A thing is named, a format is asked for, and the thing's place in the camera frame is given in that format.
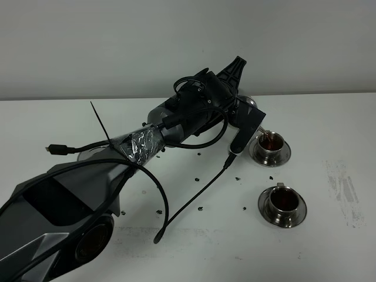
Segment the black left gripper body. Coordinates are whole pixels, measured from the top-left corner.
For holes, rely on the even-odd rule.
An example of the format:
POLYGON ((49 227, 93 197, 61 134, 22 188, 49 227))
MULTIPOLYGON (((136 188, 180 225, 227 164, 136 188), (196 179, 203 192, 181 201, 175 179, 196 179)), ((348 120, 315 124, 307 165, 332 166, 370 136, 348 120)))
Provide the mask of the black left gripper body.
POLYGON ((244 127, 258 127, 261 125, 266 114, 258 108, 249 110, 249 107, 244 102, 241 102, 238 97, 234 108, 228 112, 229 123, 238 128, 244 127))

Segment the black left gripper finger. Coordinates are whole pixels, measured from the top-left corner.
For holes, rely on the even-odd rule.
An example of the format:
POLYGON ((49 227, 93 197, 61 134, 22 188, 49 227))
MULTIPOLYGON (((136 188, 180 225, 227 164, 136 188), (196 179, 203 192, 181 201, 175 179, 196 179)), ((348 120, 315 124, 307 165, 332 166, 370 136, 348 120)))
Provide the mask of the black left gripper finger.
POLYGON ((240 79, 246 63, 246 60, 237 56, 232 63, 216 75, 233 96, 237 96, 239 92, 240 79))

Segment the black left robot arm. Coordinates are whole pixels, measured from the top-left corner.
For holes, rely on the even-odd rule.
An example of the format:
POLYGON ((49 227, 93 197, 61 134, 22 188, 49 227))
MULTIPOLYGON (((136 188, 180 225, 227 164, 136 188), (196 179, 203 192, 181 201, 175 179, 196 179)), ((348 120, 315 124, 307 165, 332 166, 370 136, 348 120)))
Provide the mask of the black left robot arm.
POLYGON ((228 168, 265 117, 239 95, 245 64, 236 57, 219 73, 203 69, 177 80, 174 95, 134 132, 80 148, 48 146, 53 155, 87 157, 18 184, 1 207, 1 280, 51 281, 95 259, 113 234, 126 182, 165 148, 185 149, 188 137, 218 123, 238 130, 228 168))

